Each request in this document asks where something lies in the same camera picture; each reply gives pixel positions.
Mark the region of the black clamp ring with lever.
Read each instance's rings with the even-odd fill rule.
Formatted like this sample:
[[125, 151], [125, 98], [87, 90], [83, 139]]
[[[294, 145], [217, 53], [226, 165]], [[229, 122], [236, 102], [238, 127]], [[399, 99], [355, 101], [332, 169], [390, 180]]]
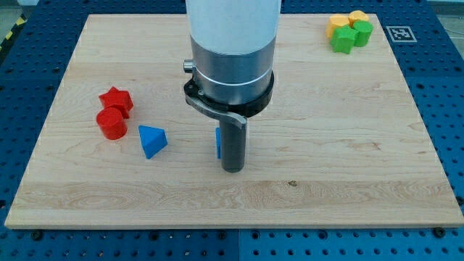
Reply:
[[231, 123], [239, 129], [245, 128], [247, 118], [260, 113], [270, 103], [274, 84], [274, 73], [272, 71], [270, 82], [264, 93], [257, 99], [246, 104], [221, 104], [200, 95], [200, 89], [191, 78], [184, 86], [185, 100], [188, 105], [207, 117], [215, 120]]

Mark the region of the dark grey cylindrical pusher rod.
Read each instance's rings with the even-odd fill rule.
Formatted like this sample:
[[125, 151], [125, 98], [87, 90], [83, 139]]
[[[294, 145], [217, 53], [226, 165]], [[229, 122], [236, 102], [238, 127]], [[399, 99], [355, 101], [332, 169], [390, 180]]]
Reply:
[[235, 125], [220, 121], [220, 154], [222, 168], [229, 173], [241, 171], [245, 163], [247, 119]]

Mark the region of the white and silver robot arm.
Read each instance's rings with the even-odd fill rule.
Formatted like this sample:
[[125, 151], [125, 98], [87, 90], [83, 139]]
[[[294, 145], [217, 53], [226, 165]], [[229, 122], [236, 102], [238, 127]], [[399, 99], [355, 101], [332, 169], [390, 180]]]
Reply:
[[268, 106], [274, 85], [273, 56], [281, 0], [190, 0], [192, 58], [186, 103], [218, 120], [223, 169], [241, 171], [247, 123]]

